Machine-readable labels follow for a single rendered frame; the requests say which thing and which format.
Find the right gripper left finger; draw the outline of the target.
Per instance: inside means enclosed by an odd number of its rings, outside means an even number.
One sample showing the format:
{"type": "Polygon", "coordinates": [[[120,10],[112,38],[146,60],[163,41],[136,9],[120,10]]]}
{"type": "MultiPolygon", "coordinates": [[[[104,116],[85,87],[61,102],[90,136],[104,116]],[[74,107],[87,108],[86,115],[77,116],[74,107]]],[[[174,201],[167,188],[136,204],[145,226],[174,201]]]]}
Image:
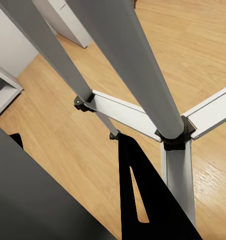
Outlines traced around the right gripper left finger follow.
{"type": "Polygon", "coordinates": [[[15,133],[15,134],[11,134],[9,135],[11,138],[13,138],[13,140],[21,147],[23,148],[23,143],[22,143],[22,139],[19,133],[15,133]]]}

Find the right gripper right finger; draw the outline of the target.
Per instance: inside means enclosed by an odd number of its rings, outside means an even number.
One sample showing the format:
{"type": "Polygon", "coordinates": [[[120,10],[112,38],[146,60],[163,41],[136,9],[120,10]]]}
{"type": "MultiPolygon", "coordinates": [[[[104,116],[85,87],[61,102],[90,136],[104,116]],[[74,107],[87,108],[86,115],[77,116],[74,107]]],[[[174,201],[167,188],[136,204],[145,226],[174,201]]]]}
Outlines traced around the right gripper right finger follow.
{"type": "Polygon", "coordinates": [[[118,140],[122,240],[203,240],[138,142],[118,140]],[[149,219],[138,220],[130,167],[149,219]]]}

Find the camera tripod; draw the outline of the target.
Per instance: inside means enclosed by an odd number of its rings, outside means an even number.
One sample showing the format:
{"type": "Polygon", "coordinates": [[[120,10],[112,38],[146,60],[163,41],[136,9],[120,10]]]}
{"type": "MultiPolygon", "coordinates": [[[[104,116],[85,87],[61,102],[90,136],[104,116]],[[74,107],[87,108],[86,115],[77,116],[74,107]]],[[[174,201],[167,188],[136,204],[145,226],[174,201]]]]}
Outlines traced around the camera tripod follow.
{"type": "MultiPolygon", "coordinates": [[[[196,229],[192,140],[226,122],[226,88],[180,115],[131,0],[65,0],[135,99],[92,90],[32,0],[0,9],[119,140],[111,119],[161,143],[161,178],[196,229]]],[[[0,240],[118,240],[0,127],[0,240]]]]}

